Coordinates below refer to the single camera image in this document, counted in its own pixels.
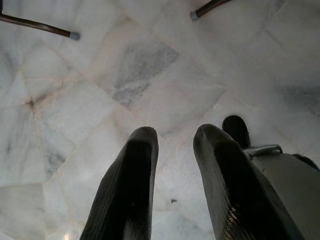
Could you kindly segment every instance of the dark speck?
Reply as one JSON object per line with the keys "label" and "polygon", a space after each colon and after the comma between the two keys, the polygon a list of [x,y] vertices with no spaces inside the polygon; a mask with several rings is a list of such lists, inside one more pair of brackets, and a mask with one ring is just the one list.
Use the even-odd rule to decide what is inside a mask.
{"label": "dark speck", "polygon": [[47,161],[47,174],[51,176],[66,161],[66,159],[58,153],[50,153]]}
{"label": "dark speck", "polygon": [[10,154],[11,150],[12,150],[11,144],[8,143],[8,145],[6,146],[6,150],[5,151],[6,151],[7,154]]}

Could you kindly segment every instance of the wooden chair leg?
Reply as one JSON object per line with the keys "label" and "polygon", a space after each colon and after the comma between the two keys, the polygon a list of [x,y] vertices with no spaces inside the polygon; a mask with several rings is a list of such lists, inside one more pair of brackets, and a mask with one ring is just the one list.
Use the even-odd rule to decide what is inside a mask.
{"label": "wooden chair leg", "polygon": [[190,17],[191,17],[192,21],[195,22],[199,18],[201,18],[203,15],[210,12],[212,9],[215,9],[216,7],[218,7],[224,3],[227,3],[229,1],[231,1],[231,0],[211,0],[210,2],[205,4],[204,6],[200,7],[198,10],[190,12]]}
{"label": "wooden chair leg", "polygon": [[61,35],[67,38],[71,38],[73,40],[78,41],[80,39],[80,34],[76,32],[70,32],[67,30],[63,30],[58,27],[50,26],[44,23],[31,21],[27,19],[22,19],[14,16],[8,16],[2,13],[3,11],[3,0],[0,0],[0,21],[10,23],[10,24],[16,24],[20,26],[25,26],[29,28],[39,29],[42,31],[46,31],[49,33]]}

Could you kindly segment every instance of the white marble tile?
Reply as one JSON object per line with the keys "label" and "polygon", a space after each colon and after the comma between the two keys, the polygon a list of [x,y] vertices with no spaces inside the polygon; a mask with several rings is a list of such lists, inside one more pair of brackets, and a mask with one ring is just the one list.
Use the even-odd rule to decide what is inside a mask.
{"label": "white marble tile", "polygon": [[5,235],[4,233],[0,232],[0,239],[1,240],[14,240],[13,238]]}
{"label": "white marble tile", "polygon": [[15,240],[45,238],[41,184],[0,188],[0,231]]}
{"label": "white marble tile", "polygon": [[27,78],[25,85],[35,105],[62,87],[62,78]]}
{"label": "white marble tile", "polygon": [[18,27],[0,22],[0,32],[0,94],[3,96],[14,81],[19,69],[19,52],[12,44],[17,41]]}
{"label": "white marble tile", "polygon": [[60,169],[74,219],[85,224],[101,179],[130,134],[142,123],[125,108],[115,108]]}
{"label": "white marble tile", "polygon": [[54,130],[79,144],[110,114],[115,104],[92,82],[77,78],[64,82],[64,86],[50,95],[36,114]]}
{"label": "white marble tile", "polygon": [[181,57],[152,79],[149,88],[129,108],[166,138],[201,119],[223,92],[214,78]]}
{"label": "white marble tile", "polygon": [[212,76],[219,76],[226,66],[235,61],[238,49],[216,34],[216,23],[210,17],[192,22],[190,11],[205,3],[204,0],[170,0],[152,27],[152,32],[180,53],[193,58]]}
{"label": "white marble tile", "polygon": [[0,99],[0,101],[1,108],[23,105],[30,101],[30,97],[26,89],[25,79],[21,72],[18,72],[10,88]]}
{"label": "white marble tile", "polygon": [[[213,232],[200,170],[193,150],[193,136],[156,171],[153,211],[175,211],[201,232]],[[170,225],[173,219],[163,222]]]}
{"label": "white marble tile", "polygon": [[30,50],[22,66],[25,78],[58,78],[66,76],[71,70],[65,60],[42,43]]}
{"label": "white marble tile", "polygon": [[26,53],[37,41],[14,24],[0,22],[0,32],[0,96],[3,97],[10,91]]}
{"label": "white marble tile", "polygon": [[298,59],[267,31],[257,35],[239,59],[224,72],[224,82],[246,103],[278,114],[316,109],[318,63]]}
{"label": "white marble tile", "polygon": [[46,179],[36,119],[30,104],[0,110],[0,185]]}
{"label": "white marble tile", "polygon": [[266,25],[266,29],[288,52],[312,63],[320,58],[317,1],[289,1]]}
{"label": "white marble tile", "polygon": [[61,133],[50,129],[43,120],[38,119],[41,145],[47,179],[68,159],[75,145]]}
{"label": "white marble tile", "polygon": [[155,211],[152,216],[152,240],[212,240],[213,232],[205,232],[178,211]]}
{"label": "white marble tile", "polygon": [[92,63],[107,32],[125,16],[107,0],[84,0],[74,20],[79,41],[64,40],[59,52],[80,72]]}
{"label": "white marble tile", "polygon": [[[143,27],[128,20],[109,32],[85,75],[127,106],[148,87],[152,77],[161,73],[178,56],[176,51],[155,39]],[[127,92],[132,94],[121,99],[117,91],[120,87],[125,91],[126,84]]]}
{"label": "white marble tile", "polygon": [[45,236],[48,238],[69,225],[68,205],[58,174],[43,183]]}
{"label": "white marble tile", "polygon": [[131,19],[149,28],[157,20],[168,0],[112,0]]}
{"label": "white marble tile", "polygon": [[307,110],[282,114],[259,111],[259,114],[295,144],[295,152],[290,153],[304,153],[314,143],[319,142],[320,118]]}

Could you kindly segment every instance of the metal frame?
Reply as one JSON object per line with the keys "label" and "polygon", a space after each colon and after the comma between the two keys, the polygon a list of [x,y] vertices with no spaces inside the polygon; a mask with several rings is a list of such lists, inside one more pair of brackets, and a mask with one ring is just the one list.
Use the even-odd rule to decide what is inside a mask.
{"label": "metal frame", "polygon": [[2,21],[2,22],[25,26],[25,27],[34,28],[34,29],[39,29],[39,30],[46,31],[49,33],[64,36],[66,38],[70,38],[70,39],[73,39],[76,41],[78,41],[80,39],[79,33],[67,31],[67,30],[64,30],[64,29],[61,29],[61,28],[58,28],[55,26],[50,26],[50,25],[36,22],[36,21],[31,21],[31,20],[27,20],[27,19],[22,19],[22,18],[18,18],[18,17],[14,17],[14,16],[5,15],[2,12],[3,12],[3,0],[0,0],[0,21]]}

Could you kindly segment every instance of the black shoe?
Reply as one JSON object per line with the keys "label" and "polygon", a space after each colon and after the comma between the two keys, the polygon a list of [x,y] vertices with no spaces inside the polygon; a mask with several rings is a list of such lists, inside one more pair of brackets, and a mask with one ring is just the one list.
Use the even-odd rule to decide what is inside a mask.
{"label": "black shoe", "polygon": [[228,116],[223,120],[222,130],[229,134],[242,149],[251,146],[247,126],[241,117],[236,115]]}

